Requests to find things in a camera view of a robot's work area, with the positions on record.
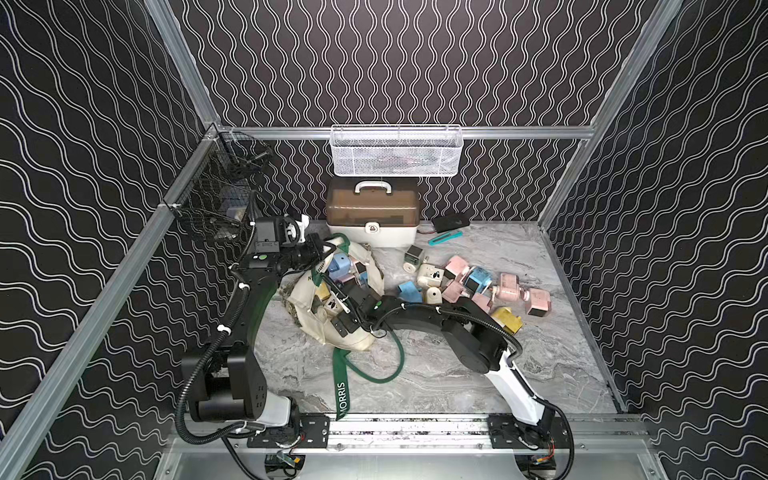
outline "cable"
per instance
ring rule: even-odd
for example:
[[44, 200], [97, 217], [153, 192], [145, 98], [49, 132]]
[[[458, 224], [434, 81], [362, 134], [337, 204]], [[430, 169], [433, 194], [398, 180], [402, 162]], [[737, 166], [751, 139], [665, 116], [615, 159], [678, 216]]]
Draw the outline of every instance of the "cable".
[[382, 317], [379, 319], [378, 322], [376, 322], [376, 324], [373, 326], [372, 329], [379, 329], [379, 327], [384, 323], [384, 320], [386, 320], [387, 317], [389, 317], [390, 315], [394, 315], [395, 313], [397, 313], [402, 309], [408, 309], [408, 308], [428, 308], [431, 310], [435, 310], [437, 313], [453, 315], [459, 318], [469, 320], [470, 322], [478, 323], [480, 325], [483, 325], [485, 328], [491, 329], [494, 332], [498, 333], [507, 341], [507, 343], [510, 343], [512, 345], [515, 351], [510, 354], [509, 356], [510, 359], [516, 359], [523, 353], [523, 345], [521, 345], [520, 342], [512, 334], [510, 334], [509, 332], [507, 332], [506, 330], [498, 326], [496, 322], [489, 322], [486, 319], [478, 318], [476, 316], [470, 315], [469, 313], [460, 312], [458, 310], [446, 309], [441, 306], [427, 305], [424, 303], [403, 303], [399, 309], [392, 309], [389, 312], [382, 315]]
[[[240, 275], [239, 272], [237, 272], [234, 269], [230, 270], [230, 272], [235, 277], [238, 284], [244, 283], [245, 285], [247, 285], [245, 279], [243, 278], [242, 275]], [[232, 312], [229, 318], [229, 321], [227, 321], [225, 325], [225, 327], [228, 328], [229, 331], [231, 331], [234, 324], [237, 323], [237, 319], [240, 317], [240, 314], [243, 312], [245, 303], [248, 300], [249, 289], [250, 288], [247, 286], [240, 289], [241, 291], [240, 301], [237, 303], [235, 310]], [[219, 332], [218, 335], [216, 335], [216, 337], [210, 343], [210, 345], [205, 350], [205, 352], [200, 357], [200, 359], [197, 360], [197, 364], [195, 365], [194, 370], [192, 370], [192, 373], [190, 374], [187, 381], [184, 383], [184, 386], [181, 387], [181, 392], [179, 393], [179, 399], [176, 403], [176, 408], [174, 409], [174, 425], [176, 426], [176, 431], [178, 435], [181, 437], [181, 439], [192, 445], [203, 445], [204, 443], [212, 442], [213, 440], [220, 439], [225, 435], [230, 434], [235, 429], [238, 429], [241, 426], [243, 426], [242, 422], [231, 423], [226, 427], [222, 428], [221, 430], [217, 430], [214, 433], [211, 433], [209, 435], [198, 436], [191, 433], [187, 429], [187, 424], [184, 421], [184, 414], [186, 413], [185, 407], [187, 405], [187, 397], [190, 394], [192, 384], [194, 383], [195, 379], [197, 379], [197, 377], [203, 372], [205, 365], [208, 364], [211, 357], [214, 356], [214, 353], [216, 352], [216, 350], [219, 348], [219, 346], [221, 346], [223, 341], [228, 336], [229, 336], [229, 333], [227, 333], [226, 330], [222, 330]]]
[[400, 339], [397, 338], [397, 335], [395, 335], [394, 332], [392, 332], [392, 338], [395, 340], [395, 343], [397, 343], [397, 350], [400, 351], [400, 363], [397, 365], [397, 370], [395, 372], [383, 379], [377, 379], [376, 377], [372, 377], [368, 375], [367, 373], [363, 372], [361, 369], [359, 369], [354, 363], [352, 363], [351, 360], [349, 360], [346, 355], [343, 356], [344, 363], [352, 369], [352, 371], [364, 379], [368, 380], [369, 382], [373, 383], [388, 383], [393, 381], [395, 378], [397, 378], [398, 375], [400, 375], [400, 372], [402, 372], [402, 366], [406, 364], [406, 352], [402, 348], [402, 343], [400, 343]]
[[571, 430], [571, 424], [568, 423], [568, 419], [565, 418], [565, 414], [563, 413], [562, 409], [554, 403], [550, 403], [547, 400], [539, 398], [538, 396], [534, 396], [533, 399], [541, 403], [543, 406], [555, 410], [560, 418], [563, 419], [563, 426], [565, 427], [565, 431], [568, 434], [568, 462], [565, 464], [565, 468], [563, 468], [563, 471], [560, 473], [560, 475], [553, 478], [553, 480], [563, 480], [563, 478], [567, 477], [568, 474], [571, 473], [571, 468], [574, 466], [574, 433]]
[[248, 469], [248, 467], [245, 466], [243, 463], [243, 460], [240, 459], [240, 457], [237, 455], [237, 452], [235, 452], [235, 448], [230, 443], [229, 439], [226, 436], [221, 437], [221, 441], [224, 442], [224, 446], [227, 447], [227, 451], [232, 455], [232, 459], [235, 461], [238, 467], [240, 467], [240, 470], [243, 471], [246, 477], [250, 478], [250, 480], [264, 480], [264, 478], [261, 478], [260, 476], [256, 475], [252, 471]]

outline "white box handle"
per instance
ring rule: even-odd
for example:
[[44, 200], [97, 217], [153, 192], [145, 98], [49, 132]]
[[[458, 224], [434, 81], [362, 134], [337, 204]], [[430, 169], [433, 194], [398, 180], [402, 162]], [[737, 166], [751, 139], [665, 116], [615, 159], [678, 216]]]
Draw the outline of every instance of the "white box handle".
[[359, 194], [363, 188], [385, 188], [387, 195], [392, 193], [392, 185], [383, 180], [363, 180], [355, 185], [355, 193]]

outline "marble surface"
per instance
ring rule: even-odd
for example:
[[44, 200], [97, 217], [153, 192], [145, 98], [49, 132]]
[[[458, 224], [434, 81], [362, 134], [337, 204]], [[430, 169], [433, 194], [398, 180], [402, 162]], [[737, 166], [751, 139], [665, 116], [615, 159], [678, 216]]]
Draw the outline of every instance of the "marble surface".
[[[323, 225], [312, 230], [325, 234]], [[495, 272], [516, 273], [524, 285], [549, 290], [552, 311], [544, 318], [528, 316], [521, 303], [512, 310], [523, 318], [516, 337], [524, 353], [517, 359], [533, 388], [570, 413], [615, 413], [611, 394], [598, 370], [576, 315], [571, 309], [549, 255], [533, 223], [474, 223], [464, 236], [428, 247], [432, 235], [419, 235], [429, 263], [443, 266], [452, 255]], [[385, 274], [388, 293], [399, 283], [414, 280], [402, 269], [404, 249], [374, 249]], [[508, 412], [491, 382], [467, 370], [448, 343], [437, 335], [398, 331], [406, 351], [400, 376], [390, 383], [367, 382], [351, 370], [351, 412], [377, 413], [487, 413]], [[333, 347], [322, 346], [303, 333], [276, 297], [264, 315], [257, 358], [270, 390], [295, 398], [309, 412], [334, 412]], [[398, 351], [391, 338], [376, 340], [371, 351], [353, 352], [350, 359], [363, 371], [384, 377], [395, 370]]]

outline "metal bracket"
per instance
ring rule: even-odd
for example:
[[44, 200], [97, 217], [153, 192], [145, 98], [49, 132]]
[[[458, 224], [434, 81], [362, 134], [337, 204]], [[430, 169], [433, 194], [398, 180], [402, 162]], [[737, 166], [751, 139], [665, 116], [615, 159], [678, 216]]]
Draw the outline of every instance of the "metal bracket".
[[[295, 445], [296, 449], [324, 449], [328, 446], [328, 431], [331, 419], [322, 413], [304, 413], [299, 420], [299, 430], [304, 440]], [[248, 439], [249, 449], [280, 449], [291, 443], [293, 427], [266, 429], [263, 433]]]
[[[568, 432], [560, 417], [552, 419], [549, 435], [554, 440], [556, 449], [566, 449], [570, 445]], [[488, 415], [488, 436], [491, 437], [492, 449], [525, 450], [528, 447], [521, 442], [518, 433], [518, 420], [513, 415], [491, 413]]]

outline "black wall panel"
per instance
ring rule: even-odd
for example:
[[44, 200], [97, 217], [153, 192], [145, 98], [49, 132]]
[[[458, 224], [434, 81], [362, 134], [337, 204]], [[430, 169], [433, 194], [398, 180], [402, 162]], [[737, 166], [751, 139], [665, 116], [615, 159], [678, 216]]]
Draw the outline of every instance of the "black wall panel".
[[768, 475], [768, 2], [684, 3], [551, 228], [670, 478]]
[[25, 478], [153, 477], [174, 424], [181, 356], [223, 315], [234, 255], [172, 227]]
[[585, 125], [654, 0], [173, 0], [225, 124]]
[[[536, 221], [576, 140], [466, 141], [458, 174], [419, 181], [422, 216], [466, 212], [473, 220]], [[279, 141], [264, 168], [265, 199], [276, 211], [325, 218], [333, 162], [327, 141]]]
[[138, 0], [0, 0], [0, 438], [197, 146]]

